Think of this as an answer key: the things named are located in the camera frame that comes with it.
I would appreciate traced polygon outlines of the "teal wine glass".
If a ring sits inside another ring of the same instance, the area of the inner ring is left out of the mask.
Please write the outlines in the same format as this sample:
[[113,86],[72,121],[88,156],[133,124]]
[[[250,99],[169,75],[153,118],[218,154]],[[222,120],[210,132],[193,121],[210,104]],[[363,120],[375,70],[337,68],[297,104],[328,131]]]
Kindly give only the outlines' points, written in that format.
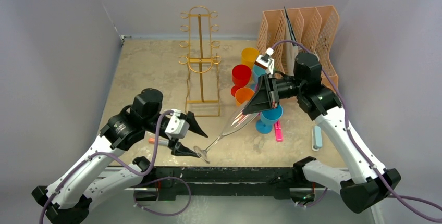
[[282,117],[283,108],[279,105],[277,108],[272,110],[263,111],[259,115],[259,120],[257,121],[255,127],[260,134],[269,134],[273,130],[273,125]]

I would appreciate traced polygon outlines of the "orange wine glass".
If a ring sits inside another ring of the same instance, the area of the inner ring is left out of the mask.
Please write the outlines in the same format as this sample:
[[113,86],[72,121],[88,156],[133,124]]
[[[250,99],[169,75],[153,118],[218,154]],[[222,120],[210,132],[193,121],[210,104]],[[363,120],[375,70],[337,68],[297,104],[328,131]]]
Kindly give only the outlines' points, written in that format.
[[255,93],[255,90],[253,90],[251,88],[248,88],[248,87],[239,88],[235,92],[236,106],[239,107],[244,102],[249,101],[253,97],[254,93]]

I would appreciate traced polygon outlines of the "light blue wine glass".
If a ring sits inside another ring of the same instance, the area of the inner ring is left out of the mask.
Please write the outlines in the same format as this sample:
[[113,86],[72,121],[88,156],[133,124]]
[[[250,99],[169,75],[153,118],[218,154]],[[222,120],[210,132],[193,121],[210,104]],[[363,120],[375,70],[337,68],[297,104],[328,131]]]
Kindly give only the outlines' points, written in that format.
[[252,68],[252,84],[249,86],[251,89],[255,89],[258,83],[259,77],[266,74],[266,70],[258,65],[253,65]]

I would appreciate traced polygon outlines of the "clear wine glass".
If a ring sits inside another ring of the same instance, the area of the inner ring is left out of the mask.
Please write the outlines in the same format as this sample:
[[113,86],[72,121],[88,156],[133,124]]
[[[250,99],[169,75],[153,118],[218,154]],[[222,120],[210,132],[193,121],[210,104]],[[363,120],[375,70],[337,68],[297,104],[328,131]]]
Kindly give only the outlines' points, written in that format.
[[241,105],[239,108],[237,108],[230,116],[229,120],[227,120],[226,124],[224,125],[222,131],[218,135],[218,137],[209,144],[205,149],[201,149],[198,146],[194,146],[194,151],[197,154],[197,157],[202,159],[207,164],[210,164],[210,159],[208,158],[207,154],[210,151],[210,149],[216,145],[221,139],[232,135],[241,129],[243,129],[245,126],[247,126],[252,120],[254,120],[259,113],[252,113],[252,114],[245,114],[243,112],[244,107]]

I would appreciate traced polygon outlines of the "red wine glass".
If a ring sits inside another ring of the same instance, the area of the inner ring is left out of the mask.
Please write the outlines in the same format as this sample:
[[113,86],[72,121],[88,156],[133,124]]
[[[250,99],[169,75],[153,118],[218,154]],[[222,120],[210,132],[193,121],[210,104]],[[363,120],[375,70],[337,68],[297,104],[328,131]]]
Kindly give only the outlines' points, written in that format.
[[233,67],[231,72],[232,82],[234,86],[231,88],[230,93],[232,96],[235,96],[235,93],[238,89],[245,87],[252,76],[252,70],[249,66],[245,64],[238,64]]

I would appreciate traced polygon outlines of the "yellow wine glass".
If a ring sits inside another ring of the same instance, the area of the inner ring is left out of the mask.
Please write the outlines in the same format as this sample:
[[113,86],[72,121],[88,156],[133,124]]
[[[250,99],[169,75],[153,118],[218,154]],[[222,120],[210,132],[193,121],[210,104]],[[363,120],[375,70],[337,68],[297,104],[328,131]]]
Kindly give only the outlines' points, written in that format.
[[260,52],[257,49],[247,47],[241,52],[241,63],[252,69],[259,54]]

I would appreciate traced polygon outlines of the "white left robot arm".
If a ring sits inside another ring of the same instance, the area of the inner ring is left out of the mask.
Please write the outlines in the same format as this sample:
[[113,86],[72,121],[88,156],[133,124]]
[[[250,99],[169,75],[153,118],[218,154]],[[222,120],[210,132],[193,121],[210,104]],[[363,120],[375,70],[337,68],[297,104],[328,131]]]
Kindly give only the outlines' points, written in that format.
[[[48,186],[37,186],[32,191],[35,201],[42,206],[39,223],[81,223],[93,207],[116,191],[131,186],[149,187],[155,182],[156,156],[138,157],[133,164],[121,162],[121,155],[143,140],[145,134],[154,134],[154,145],[166,138],[173,155],[194,156],[195,152],[180,143],[187,132],[205,136],[194,113],[171,109],[162,111],[163,94],[153,88],[136,95],[132,104],[109,118],[89,149],[59,179]],[[104,179],[99,175],[112,162],[122,169]]]

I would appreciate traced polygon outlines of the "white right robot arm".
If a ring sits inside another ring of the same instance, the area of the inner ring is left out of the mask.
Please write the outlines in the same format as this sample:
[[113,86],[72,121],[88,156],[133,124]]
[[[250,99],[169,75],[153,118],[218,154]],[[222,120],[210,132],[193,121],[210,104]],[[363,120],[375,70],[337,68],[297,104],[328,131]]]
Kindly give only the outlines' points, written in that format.
[[346,111],[338,95],[322,84],[322,65],[313,54],[296,56],[293,75],[280,79],[266,73],[259,76],[257,89],[244,113],[264,113],[275,109],[281,99],[296,97],[299,107],[328,136],[345,162],[346,169],[332,168],[314,157],[293,165],[297,185],[318,183],[337,192],[354,213],[361,213],[389,195],[401,180],[396,169],[387,169],[367,148],[360,136],[350,132]]

